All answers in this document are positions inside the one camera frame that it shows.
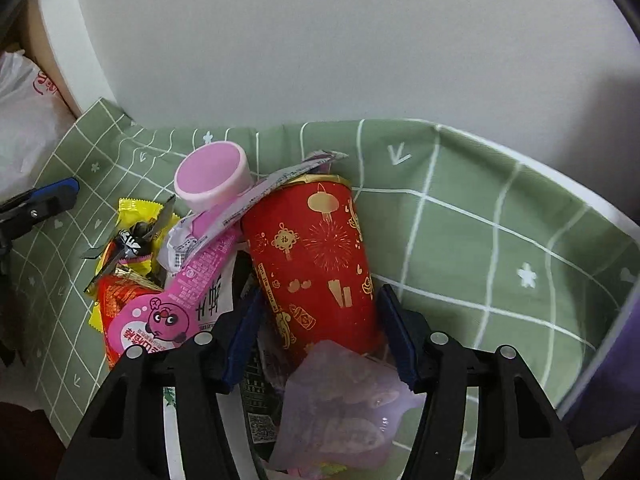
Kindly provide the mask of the red gold paper cup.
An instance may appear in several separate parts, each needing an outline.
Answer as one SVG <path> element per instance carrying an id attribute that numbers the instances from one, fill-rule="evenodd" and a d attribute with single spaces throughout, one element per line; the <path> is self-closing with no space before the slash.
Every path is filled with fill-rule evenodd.
<path id="1" fill-rule="evenodd" d="M 358 354 L 383 334 L 352 187 L 337 174 L 305 174 L 265 196 L 241 220 L 268 320 L 297 366 L 320 341 Z"/>

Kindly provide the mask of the white plastic bag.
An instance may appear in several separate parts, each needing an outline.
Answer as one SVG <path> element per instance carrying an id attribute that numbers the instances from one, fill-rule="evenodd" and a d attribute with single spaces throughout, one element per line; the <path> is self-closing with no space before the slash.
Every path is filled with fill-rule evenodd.
<path id="1" fill-rule="evenodd" d="M 22 51 L 1 55 L 0 195 L 31 188 L 75 118 L 53 80 Z"/>

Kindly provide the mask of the purple pillow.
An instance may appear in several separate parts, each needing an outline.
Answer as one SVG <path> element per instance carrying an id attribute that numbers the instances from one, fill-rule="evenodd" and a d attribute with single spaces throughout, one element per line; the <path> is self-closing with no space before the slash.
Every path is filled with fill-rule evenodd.
<path id="1" fill-rule="evenodd" d="M 639 303 L 565 419 L 575 448 L 639 423 Z"/>

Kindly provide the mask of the pink cartoon snack wrapper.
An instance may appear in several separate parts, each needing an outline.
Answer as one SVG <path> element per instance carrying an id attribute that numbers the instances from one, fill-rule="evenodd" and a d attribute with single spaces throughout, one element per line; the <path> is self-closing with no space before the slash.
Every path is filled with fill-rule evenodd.
<path id="1" fill-rule="evenodd" d="M 211 330 L 233 309 L 232 275 L 241 231 L 232 226 L 199 252 L 161 292 L 126 302 L 106 331 L 120 356 L 130 346 L 147 352 L 175 349 Z"/>

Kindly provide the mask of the red orange snack wrapper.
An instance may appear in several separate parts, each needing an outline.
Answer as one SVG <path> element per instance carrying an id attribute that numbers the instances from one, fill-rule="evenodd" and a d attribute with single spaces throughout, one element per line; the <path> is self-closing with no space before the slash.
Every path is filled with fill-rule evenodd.
<path id="1" fill-rule="evenodd" d="M 106 364 L 111 370 L 119 359 L 118 352 L 108 342 L 107 331 L 117 315 L 130 300 L 162 289 L 145 278 L 124 278 L 114 274 L 105 275 L 98 281 L 96 300 L 100 307 L 103 328 Z"/>

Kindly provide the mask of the yellow snack wrapper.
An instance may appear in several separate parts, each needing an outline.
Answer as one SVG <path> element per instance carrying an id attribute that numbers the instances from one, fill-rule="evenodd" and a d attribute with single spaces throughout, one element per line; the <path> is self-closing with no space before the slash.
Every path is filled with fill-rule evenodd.
<path id="1" fill-rule="evenodd" d="M 142 281 L 144 286 L 159 288 L 166 272 L 157 260 L 169 230 L 180 219 L 175 213 L 176 196 L 163 203 L 141 198 L 118 200 L 116 224 L 107 241 L 89 248 L 81 258 L 94 260 L 94 277 L 84 293 L 93 300 L 89 325 L 101 334 L 106 333 L 105 315 L 99 303 L 99 281 L 107 275 L 125 273 L 126 278 Z"/>

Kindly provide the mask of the clear purple plastic tray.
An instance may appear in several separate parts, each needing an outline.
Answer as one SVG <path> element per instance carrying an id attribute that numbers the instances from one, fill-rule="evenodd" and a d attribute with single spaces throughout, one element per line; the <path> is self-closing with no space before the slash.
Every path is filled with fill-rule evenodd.
<path id="1" fill-rule="evenodd" d="M 321 341 L 286 382 L 268 464 L 273 469 L 322 463 L 378 468 L 390 455 L 402 416 L 423 403 L 393 368 Z"/>

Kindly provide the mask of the green grid bed sheet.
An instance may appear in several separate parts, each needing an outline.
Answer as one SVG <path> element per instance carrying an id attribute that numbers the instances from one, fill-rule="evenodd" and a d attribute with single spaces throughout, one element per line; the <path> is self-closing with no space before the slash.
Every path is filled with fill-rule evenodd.
<path id="1" fill-rule="evenodd" d="M 639 233 L 613 206 L 562 174 L 420 119 L 304 122 L 270 129 L 151 129 L 96 102 L 38 174 L 75 177 L 76 206 L 20 238 L 11 278 L 25 315 L 27 367 L 68 440 L 107 373 L 90 327 L 84 251 L 112 232 L 118 201 L 166 200 L 187 154 L 240 144 L 257 177 L 317 150 L 344 154 L 372 278 L 466 346 L 521 352 L 564 406 L 616 318 L 636 296 Z"/>

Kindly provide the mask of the pink yogurt bottle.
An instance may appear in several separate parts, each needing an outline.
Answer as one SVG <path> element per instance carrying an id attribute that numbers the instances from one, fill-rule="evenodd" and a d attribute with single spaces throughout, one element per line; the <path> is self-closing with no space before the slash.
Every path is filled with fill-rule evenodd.
<path id="1" fill-rule="evenodd" d="M 209 226 L 254 184 L 245 151 L 231 141 L 197 148 L 183 159 L 174 177 L 176 194 L 194 214 L 191 231 L 202 237 Z"/>

